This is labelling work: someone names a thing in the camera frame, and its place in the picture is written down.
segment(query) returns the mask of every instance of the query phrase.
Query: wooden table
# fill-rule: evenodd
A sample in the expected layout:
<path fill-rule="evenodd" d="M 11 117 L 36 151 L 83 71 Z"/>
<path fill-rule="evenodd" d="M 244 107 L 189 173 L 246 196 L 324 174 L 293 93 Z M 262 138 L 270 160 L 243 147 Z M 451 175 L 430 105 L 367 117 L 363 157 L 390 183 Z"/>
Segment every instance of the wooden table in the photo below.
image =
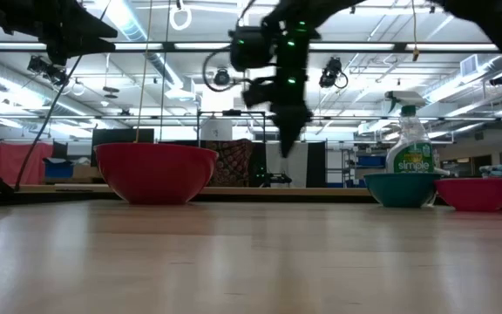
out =
<path fill-rule="evenodd" d="M 0 208 L 4 314 L 502 313 L 502 214 L 376 204 Z"/>

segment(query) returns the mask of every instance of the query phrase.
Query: red bowl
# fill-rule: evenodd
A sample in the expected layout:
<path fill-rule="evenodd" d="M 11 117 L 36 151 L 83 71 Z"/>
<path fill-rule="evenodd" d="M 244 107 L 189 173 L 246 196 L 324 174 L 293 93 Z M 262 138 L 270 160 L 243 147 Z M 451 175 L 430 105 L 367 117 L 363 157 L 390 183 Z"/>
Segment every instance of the red bowl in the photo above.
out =
<path fill-rule="evenodd" d="M 435 185 L 443 200 L 458 211 L 502 209 L 502 178 L 442 179 Z"/>
<path fill-rule="evenodd" d="M 210 181 L 218 154 L 169 144 L 114 143 L 94 147 L 100 173 L 131 204 L 185 204 Z"/>

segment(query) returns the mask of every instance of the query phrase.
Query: bowl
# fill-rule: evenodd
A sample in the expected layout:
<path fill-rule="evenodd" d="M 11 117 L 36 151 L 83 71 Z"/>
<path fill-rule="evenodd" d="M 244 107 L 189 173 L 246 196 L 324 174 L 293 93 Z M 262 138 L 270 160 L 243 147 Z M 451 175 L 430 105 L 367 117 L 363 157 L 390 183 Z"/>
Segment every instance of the bowl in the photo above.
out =
<path fill-rule="evenodd" d="M 502 178 L 443 179 L 436 185 L 441 198 L 458 211 L 502 209 Z"/>
<path fill-rule="evenodd" d="M 371 195 L 387 208 L 421 208 L 435 195 L 440 174 L 367 174 Z"/>
<path fill-rule="evenodd" d="M 198 147 L 114 143 L 94 147 L 100 173 L 131 204 L 185 204 L 210 181 L 218 154 Z"/>

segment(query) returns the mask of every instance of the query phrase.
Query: teal bowl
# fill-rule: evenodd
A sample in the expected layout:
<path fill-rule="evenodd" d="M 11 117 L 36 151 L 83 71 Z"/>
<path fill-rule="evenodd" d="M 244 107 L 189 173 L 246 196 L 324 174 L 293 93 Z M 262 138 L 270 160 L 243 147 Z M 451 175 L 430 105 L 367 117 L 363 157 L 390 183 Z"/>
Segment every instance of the teal bowl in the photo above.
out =
<path fill-rule="evenodd" d="M 388 208 L 420 208 L 435 196 L 440 174 L 367 174 L 367 189 Z"/>

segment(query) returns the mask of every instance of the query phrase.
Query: blue bin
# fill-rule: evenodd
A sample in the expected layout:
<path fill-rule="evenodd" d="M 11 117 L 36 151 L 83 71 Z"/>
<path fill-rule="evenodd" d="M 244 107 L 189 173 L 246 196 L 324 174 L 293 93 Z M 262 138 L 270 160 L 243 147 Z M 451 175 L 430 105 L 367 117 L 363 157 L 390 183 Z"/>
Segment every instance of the blue bin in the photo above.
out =
<path fill-rule="evenodd" d="M 364 179 L 359 179 L 357 180 L 357 183 L 354 182 L 355 180 L 346 180 L 346 188 L 366 188 L 367 184 L 365 184 Z"/>
<path fill-rule="evenodd" d="M 73 163 L 67 160 L 55 162 L 44 159 L 45 177 L 53 179 L 68 179 L 73 176 Z"/>
<path fill-rule="evenodd" d="M 358 156 L 357 167 L 385 167 L 386 156 Z"/>

